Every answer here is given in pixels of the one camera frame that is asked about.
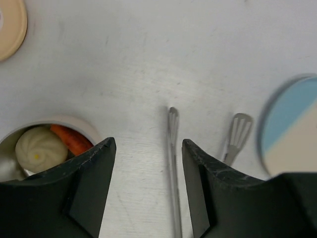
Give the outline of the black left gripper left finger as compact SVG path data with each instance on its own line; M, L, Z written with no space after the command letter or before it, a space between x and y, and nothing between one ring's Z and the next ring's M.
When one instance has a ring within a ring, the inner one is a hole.
M1 237L97 238L115 154L115 139L109 137L61 165L2 182Z

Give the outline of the wooden round lid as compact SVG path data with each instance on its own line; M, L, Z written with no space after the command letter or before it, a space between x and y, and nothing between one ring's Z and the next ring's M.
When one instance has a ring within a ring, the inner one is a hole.
M11 57L22 45L28 26L23 0L0 1L0 60Z

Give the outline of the steel lunch bowl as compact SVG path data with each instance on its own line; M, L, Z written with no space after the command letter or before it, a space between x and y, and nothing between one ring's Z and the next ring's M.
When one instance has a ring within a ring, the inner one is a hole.
M74 157L51 126L72 129L96 145L102 138L99 132L83 119L54 115L30 121L0 135L0 180L23 180L64 163Z

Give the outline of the stainless steel slotted tongs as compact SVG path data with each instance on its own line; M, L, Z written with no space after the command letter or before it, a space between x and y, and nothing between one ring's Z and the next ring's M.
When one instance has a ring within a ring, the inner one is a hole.
M253 127L253 122L253 118L248 114L237 113L234 115L228 134L226 154L223 159L223 162L228 166L233 164L235 158L246 144ZM168 109L167 116L168 167L170 174L171 202L173 209L175 237L181 238L183 235L176 155L178 128L179 111L175 107L170 107Z

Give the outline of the white steamed bun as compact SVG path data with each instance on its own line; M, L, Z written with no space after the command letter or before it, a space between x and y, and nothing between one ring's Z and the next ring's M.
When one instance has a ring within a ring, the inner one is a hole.
M15 154L22 168L40 173L65 162L68 149L48 127L39 126L21 135Z

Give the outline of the orange fried cutlet piece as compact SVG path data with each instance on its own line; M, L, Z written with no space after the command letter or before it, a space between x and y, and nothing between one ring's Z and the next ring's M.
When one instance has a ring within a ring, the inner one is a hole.
M62 140L74 156L81 155L93 147L85 136L66 126L52 124L50 130Z

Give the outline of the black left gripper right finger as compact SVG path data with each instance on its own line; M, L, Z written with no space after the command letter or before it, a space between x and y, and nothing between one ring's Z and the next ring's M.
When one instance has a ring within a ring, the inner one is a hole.
M182 161L194 237L316 237L316 173L261 180L208 155L189 139L182 143Z

